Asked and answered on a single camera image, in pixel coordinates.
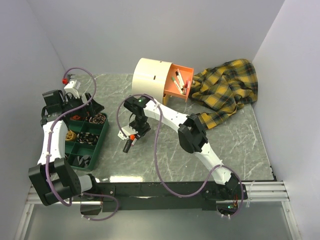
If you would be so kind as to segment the orange black highlighter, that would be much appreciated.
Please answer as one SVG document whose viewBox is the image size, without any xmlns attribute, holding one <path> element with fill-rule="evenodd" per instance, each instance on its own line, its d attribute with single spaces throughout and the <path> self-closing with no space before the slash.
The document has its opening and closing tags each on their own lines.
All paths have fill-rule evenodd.
<svg viewBox="0 0 320 240">
<path fill-rule="evenodd" d="M 127 141 L 126 141 L 126 143 L 124 145 L 124 148 L 122 150 L 124 153 L 128 153 L 129 152 L 130 148 L 132 147 L 131 143 L 132 143 L 134 138 L 136 138 L 136 136 L 134 134 L 132 134 L 132 135 L 130 135 L 128 137 L 128 139 L 127 139 Z"/>
</svg>

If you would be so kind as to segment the purple cap marker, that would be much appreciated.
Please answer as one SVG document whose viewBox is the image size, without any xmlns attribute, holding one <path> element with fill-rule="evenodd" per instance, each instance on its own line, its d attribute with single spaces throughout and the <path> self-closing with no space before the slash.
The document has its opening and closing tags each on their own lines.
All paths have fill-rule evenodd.
<svg viewBox="0 0 320 240">
<path fill-rule="evenodd" d="M 132 143 L 131 143 L 131 146 L 132 146 L 132 147 L 135 145 L 136 141 L 137 141 L 137 138 L 134 138 L 134 139 L 132 140 Z"/>
</svg>

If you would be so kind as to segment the round drawer organizer box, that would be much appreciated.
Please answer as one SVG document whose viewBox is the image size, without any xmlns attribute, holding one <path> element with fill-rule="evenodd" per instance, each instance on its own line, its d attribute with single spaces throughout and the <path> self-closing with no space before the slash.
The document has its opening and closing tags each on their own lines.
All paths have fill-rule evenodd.
<svg viewBox="0 0 320 240">
<path fill-rule="evenodd" d="M 180 94 L 171 79 L 174 77 L 179 84 L 176 71 L 179 72 L 184 84 L 186 81 L 190 82 L 187 95 Z M 170 97 L 180 98 L 187 102 L 193 76 L 193 68 L 162 60 L 141 58 L 134 69 L 131 93 L 150 95 L 164 105 L 168 103 Z"/>
</svg>

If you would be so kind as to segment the green cap marker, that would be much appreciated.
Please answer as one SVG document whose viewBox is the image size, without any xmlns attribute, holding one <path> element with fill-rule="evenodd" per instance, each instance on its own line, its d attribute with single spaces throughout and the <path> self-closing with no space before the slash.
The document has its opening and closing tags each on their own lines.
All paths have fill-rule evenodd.
<svg viewBox="0 0 320 240">
<path fill-rule="evenodd" d="M 171 77 L 172 82 L 174 83 L 174 85 L 176 86 L 176 88 L 178 89 L 179 93 L 181 95 L 184 94 L 183 90 L 181 89 L 180 85 L 177 83 L 176 79 L 172 76 Z"/>
</svg>

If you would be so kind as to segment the dark red pen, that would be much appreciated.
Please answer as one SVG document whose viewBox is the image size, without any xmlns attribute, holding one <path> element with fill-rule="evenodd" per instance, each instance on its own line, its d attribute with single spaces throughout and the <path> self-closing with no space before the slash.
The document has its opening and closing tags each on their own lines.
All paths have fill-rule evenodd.
<svg viewBox="0 0 320 240">
<path fill-rule="evenodd" d="M 189 85 L 189 83 L 186 82 L 186 83 L 184 84 L 184 86 L 183 86 L 183 94 L 184 94 L 185 96 L 187 95 L 188 85 Z"/>
</svg>

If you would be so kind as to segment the black cap marker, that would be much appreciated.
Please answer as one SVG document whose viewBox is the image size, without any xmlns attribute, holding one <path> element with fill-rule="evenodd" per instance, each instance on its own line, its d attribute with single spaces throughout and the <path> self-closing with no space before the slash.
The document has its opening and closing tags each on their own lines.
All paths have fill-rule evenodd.
<svg viewBox="0 0 320 240">
<path fill-rule="evenodd" d="M 183 81 L 183 79 L 182 79 L 182 77 L 181 77 L 181 75 L 180 75 L 180 73 L 178 71 L 176 71 L 175 74 L 176 74 L 176 77 L 178 79 L 179 86 L 180 86 L 181 90 L 183 90 L 184 86 L 185 86 L 184 85 L 184 81 Z"/>
</svg>

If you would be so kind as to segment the pink cap marker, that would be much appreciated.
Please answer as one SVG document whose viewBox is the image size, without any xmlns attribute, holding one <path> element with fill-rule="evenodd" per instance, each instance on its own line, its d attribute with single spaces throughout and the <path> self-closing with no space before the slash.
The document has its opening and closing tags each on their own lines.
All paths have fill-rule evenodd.
<svg viewBox="0 0 320 240">
<path fill-rule="evenodd" d="M 184 89 L 183 89 L 183 92 L 184 92 L 185 95 L 187 95 L 189 85 L 190 85 L 190 81 L 187 80 L 187 81 L 185 82 Z"/>
</svg>

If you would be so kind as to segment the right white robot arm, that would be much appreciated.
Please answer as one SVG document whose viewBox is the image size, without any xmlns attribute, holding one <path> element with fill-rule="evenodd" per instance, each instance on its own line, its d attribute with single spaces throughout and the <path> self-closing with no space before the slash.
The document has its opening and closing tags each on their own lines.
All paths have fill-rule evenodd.
<svg viewBox="0 0 320 240">
<path fill-rule="evenodd" d="M 209 170 L 209 177 L 219 187 L 220 196 L 231 199 L 237 190 L 244 194 L 244 187 L 239 176 L 224 165 L 213 151 L 207 138 L 206 130 L 195 114 L 184 114 L 175 111 L 147 94 L 134 94 L 121 103 L 135 119 L 128 126 L 119 129 L 118 137 L 125 140 L 123 152 L 127 153 L 135 141 L 143 137 L 151 128 L 148 119 L 157 120 L 174 130 L 178 135 L 181 148 L 195 155 Z"/>
</svg>

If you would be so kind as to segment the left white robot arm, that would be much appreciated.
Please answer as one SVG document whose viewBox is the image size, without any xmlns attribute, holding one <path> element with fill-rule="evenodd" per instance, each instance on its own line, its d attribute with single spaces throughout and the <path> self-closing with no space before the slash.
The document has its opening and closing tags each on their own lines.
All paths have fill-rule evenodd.
<svg viewBox="0 0 320 240">
<path fill-rule="evenodd" d="M 104 107 L 90 93 L 77 98 L 73 93 L 51 90 L 43 93 L 45 106 L 41 110 L 40 125 L 43 145 L 37 165 L 29 168 L 28 177 L 42 204 L 49 206 L 82 194 L 88 201 L 96 200 L 100 188 L 91 174 L 78 176 L 65 158 L 65 138 L 73 115 L 94 117 Z"/>
</svg>

